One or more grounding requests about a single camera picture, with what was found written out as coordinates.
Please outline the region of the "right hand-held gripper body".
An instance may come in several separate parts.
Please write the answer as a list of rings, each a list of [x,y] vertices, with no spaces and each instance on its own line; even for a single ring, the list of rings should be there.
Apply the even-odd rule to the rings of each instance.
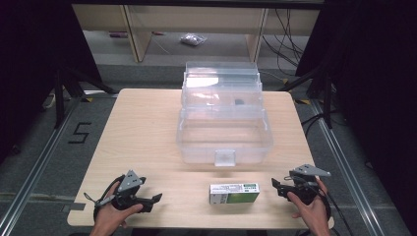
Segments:
[[[330,177],[331,174],[311,164],[303,164],[289,171],[288,178],[294,185],[286,190],[286,194],[295,194],[305,205],[309,205],[319,193],[318,177]]]

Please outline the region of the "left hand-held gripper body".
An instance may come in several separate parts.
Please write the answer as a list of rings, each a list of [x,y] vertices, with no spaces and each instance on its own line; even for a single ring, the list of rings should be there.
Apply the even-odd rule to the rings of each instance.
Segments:
[[[113,193],[112,205],[116,209],[124,210],[138,204],[136,194],[146,180],[146,177],[139,177],[133,170],[129,170]]]

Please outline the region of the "person's right hand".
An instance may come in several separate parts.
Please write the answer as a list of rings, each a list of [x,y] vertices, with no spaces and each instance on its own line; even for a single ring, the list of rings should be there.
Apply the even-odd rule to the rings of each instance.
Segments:
[[[329,231],[326,206],[320,196],[316,196],[309,205],[305,205],[293,193],[289,193],[288,198],[297,207],[293,218],[301,217],[310,231]]]

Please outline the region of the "person's left hand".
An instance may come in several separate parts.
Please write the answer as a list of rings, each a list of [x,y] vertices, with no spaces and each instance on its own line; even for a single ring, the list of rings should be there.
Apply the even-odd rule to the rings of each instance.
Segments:
[[[112,204],[106,204],[98,211],[91,231],[101,231],[113,234],[120,227],[126,228],[126,219],[129,216],[138,213],[142,207],[141,204],[137,204],[127,209],[119,210]]]

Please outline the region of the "green and white carton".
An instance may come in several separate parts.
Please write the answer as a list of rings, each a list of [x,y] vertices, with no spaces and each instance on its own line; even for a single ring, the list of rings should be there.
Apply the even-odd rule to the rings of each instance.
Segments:
[[[209,203],[211,205],[253,203],[260,192],[258,183],[211,184]]]

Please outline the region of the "clear plastic tiered storage box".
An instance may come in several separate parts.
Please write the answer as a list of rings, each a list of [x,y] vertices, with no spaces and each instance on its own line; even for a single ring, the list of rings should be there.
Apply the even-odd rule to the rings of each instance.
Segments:
[[[235,105],[235,99],[245,101]],[[250,62],[188,62],[176,143],[187,163],[260,163],[273,147],[258,67]]]

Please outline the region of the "black metal stand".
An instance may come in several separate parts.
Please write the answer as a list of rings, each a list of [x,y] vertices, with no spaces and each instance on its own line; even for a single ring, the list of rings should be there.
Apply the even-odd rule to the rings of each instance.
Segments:
[[[56,104],[56,122],[55,129],[57,129],[64,121],[64,95],[63,91],[66,89],[71,97],[81,98],[86,95],[80,82],[87,82],[88,84],[103,90],[108,94],[117,94],[118,91],[105,85],[101,80],[88,76],[78,70],[70,67],[61,66],[55,74],[54,91]]]
[[[299,77],[292,83],[287,83],[283,88],[279,88],[278,91],[290,91],[312,79],[312,82],[308,88],[307,95],[310,98],[317,97],[321,92],[324,93],[324,111],[318,115],[319,118],[323,118],[328,128],[332,128],[330,114],[331,114],[331,78],[328,69],[324,65],[319,65],[317,68]]]

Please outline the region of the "black curtain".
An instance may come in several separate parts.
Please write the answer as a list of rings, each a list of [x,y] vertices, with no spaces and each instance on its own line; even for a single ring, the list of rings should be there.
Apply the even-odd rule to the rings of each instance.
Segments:
[[[0,164],[57,76],[102,85],[71,0],[0,0]]]
[[[336,35],[337,97],[408,230],[417,235],[417,0],[324,0],[297,73]]]

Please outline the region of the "clear plastic bag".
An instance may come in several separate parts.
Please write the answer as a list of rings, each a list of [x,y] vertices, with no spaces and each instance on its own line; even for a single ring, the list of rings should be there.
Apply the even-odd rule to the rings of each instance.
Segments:
[[[199,34],[185,33],[180,37],[180,42],[190,46],[198,46],[204,43],[207,39]]]

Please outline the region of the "metal floor rail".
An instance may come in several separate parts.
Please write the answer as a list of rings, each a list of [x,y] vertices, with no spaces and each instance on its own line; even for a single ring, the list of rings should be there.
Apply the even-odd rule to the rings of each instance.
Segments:
[[[0,236],[9,236],[13,231],[19,217],[21,216],[27,202],[30,199],[30,194],[38,183],[42,173],[44,172],[47,164],[49,163],[53,152],[55,151],[59,139],[61,138],[67,123],[76,107],[81,100],[79,98],[71,98],[64,109],[64,117],[58,124],[53,124],[48,140],[42,147],[42,151],[37,156],[30,172],[25,175],[25,181],[20,186],[19,190],[11,196],[11,203],[8,206],[5,213],[0,219]]]
[[[349,194],[352,197],[355,205],[361,217],[370,233],[370,236],[386,236],[382,225],[380,224],[375,211],[372,209],[371,204],[356,178],[352,167],[348,163],[348,160],[343,152],[340,143],[338,142],[333,129],[328,126],[325,119],[320,122],[321,130],[325,136],[328,146],[332,152],[332,155],[337,163],[337,166],[341,172]]]

